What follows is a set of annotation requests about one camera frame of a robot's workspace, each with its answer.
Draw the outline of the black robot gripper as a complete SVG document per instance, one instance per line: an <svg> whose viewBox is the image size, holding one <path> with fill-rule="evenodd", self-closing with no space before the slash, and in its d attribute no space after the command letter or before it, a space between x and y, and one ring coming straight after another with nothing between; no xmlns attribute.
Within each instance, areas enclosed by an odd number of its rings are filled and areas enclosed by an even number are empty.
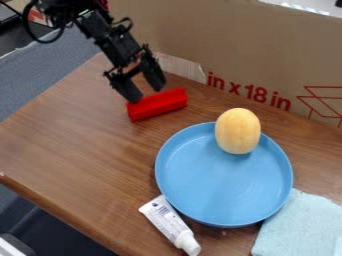
<svg viewBox="0 0 342 256"><path fill-rule="evenodd" d="M147 44L140 45L127 28L104 31L96 38L95 44L103 51L112 68L104 71L111 87L136 104L143 94L128 75L143 73L146 81L155 91L166 84L166 77L156 58Z"/></svg>

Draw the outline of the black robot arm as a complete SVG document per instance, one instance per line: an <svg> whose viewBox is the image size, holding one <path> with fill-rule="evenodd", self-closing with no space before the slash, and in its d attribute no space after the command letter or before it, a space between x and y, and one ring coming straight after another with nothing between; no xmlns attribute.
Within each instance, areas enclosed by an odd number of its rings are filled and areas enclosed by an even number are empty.
<svg viewBox="0 0 342 256"><path fill-rule="evenodd" d="M139 44L131 34L131 18L123 17L116 21L107 3L107 0L31 0L21 14L23 26L36 42L50 44L62 37L68 25L76 25L112 63L112 68L103 72L111 87L128 102L138 103L143 94L132 82L132 77L142 73L155 91L162 90L166 77L148 45ZM32 8L39 10L59 30L56 37L50 40L39 39L31 30Z"/></svg>

